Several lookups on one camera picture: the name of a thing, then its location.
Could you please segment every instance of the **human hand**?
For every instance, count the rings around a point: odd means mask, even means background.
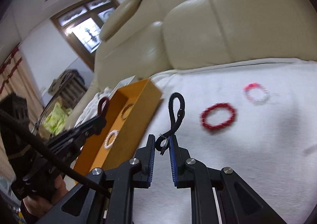
[[[25,205],[26,210],[36,217],[43,217],[44,214],[47,213],[53,207],[53,205],[55,205],[59,200],[61,200],[61,198],[63,198],[68,192],[66,189],[66,184],[62,179],[61,175],[59,175],[54,180],[54,186],[56,188],[56,191],[53,194],[50,202],[36,195],[25,197],[23,199],[23,203]]]

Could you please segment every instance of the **beige leather sofa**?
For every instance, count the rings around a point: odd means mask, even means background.
[[[123,78],[259,58],[317,60],[309,0],[125,0],[101,29],[95,77],[68,119]]]

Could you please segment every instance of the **cardboard box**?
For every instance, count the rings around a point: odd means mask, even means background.
[[[133,83],[118,89],[110,99],[106,115],[107,124],[100,135],[87,139],[74,170],[87,175],[92,169],[102,167],[109,170],[131,159],[151,121],[160,102],[161,91],[149,80]],[[126,105],[133,104],[125,113]],[[104,148],[104,141],[109,132],[119,130],[119,134],[110,149]]]

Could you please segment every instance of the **bracelet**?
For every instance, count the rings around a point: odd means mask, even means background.
[[[126,120],[126,118],[128,117],[128,116],[126,116],[125,118],[123,118],[123,115],[126,113],[126,111],[128,110],[128,109],[130,109],[132,106],[134,105],[134,103],[130,103],[130,104],[128,104],[126,107],[124,107],[124,109],[123,109],[123,111],[122,111],[122,113],[121,113],[121,119],[122,120]]]
[[[213,126],[213,125],[210,125],[209,123],[206,122],[206,118],[211,111],[213,111],[217,108],[228,109],[231,112],[231,117],[227,121],[225,121],[219,125]],[[204,128],[207,128],[209,130],[214,131],[214,130],[219,130],[219,129],[222,129],[222,128],[225,128],[225,127],[231,125],[231,123],[234,121],[235,117],[236,117],[236,110],[229,103],[217,103],[217,104],[207,108],[205,111],[202,112],[201,121],[202,121],[202,126]]]
[[[110,149],[110,148],[112,147],[112,145],[114,144],[114,142],[115,142],[115,140],[116,140],[118,134],[119,134],[119,130],[112,130],[112,131],[107,135],[107,137],[106,137],[106,139],[105,139],[105,144],[104,144],[105,149]],[[114,137],[114,139],[112,140],[112,142],[111,142],[110,144],[108,144],[108,143],[109,143],[109,139],[110,139],[110,137],[112,137],[112,135],[115,135],[115,137]]]
[[[258,88],[258,89],[261,89],[261,90],[263,91],[264,95],[262,96],[262,98],[256,99],[256,98],[253,98],[252,96],[250,96],[249,91],[250,91],[251,89],[254,89],[254,88]],[[270,94],[269,94],[268,90],[267,90],[264,86],[262,86],[261,84],[259,84],[259,83],[251,83],[251,84],[248,84],[248,85],[244,88],[244,94],[245,94],[245,96],[247,97],[247,99],[248,99],[249,101],[252,101],[252,102],[255,102],[255,103],[256,103],[256,102],[265,102],[265,101],[267,101],[267,99],[269,99],[269,97],[270,97]]]

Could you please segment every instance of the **beige curtain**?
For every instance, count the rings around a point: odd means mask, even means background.
[[[0,67],[0,100],[12,92],[26,99],[30,128],[32,128],[43,111],[43,105],[17,47]],[[0,141],[0,161],[0,175],[12,180],[14,173],[5,154],[2,140]]]

